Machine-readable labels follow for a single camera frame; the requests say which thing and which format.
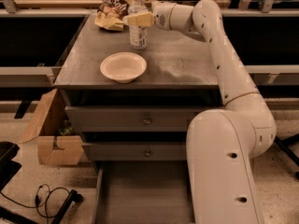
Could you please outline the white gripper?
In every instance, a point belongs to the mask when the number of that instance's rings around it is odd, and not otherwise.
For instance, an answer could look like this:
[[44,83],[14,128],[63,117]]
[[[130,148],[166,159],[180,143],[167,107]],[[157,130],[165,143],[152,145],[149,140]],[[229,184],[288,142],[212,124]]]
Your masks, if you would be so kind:
[[144,11],[125,16],[122,20],[129,26],[151,27],[154,23],[162,30],[171,30],[171,14],[175,4],[154,1],[151,3],[152,12]]

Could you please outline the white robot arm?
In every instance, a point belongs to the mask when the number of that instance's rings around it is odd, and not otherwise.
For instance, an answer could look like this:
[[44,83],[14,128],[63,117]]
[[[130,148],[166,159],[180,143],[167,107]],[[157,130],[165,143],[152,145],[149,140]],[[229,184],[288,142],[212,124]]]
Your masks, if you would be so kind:
[[224,31],[212,0],[195,6],[152,4],[152,12],[123,18],[126,25],[157,26],[207,42],[222,109],[191,121],[186,154],[196,224],[264,224],[250,159],[274,143],[277,125]]

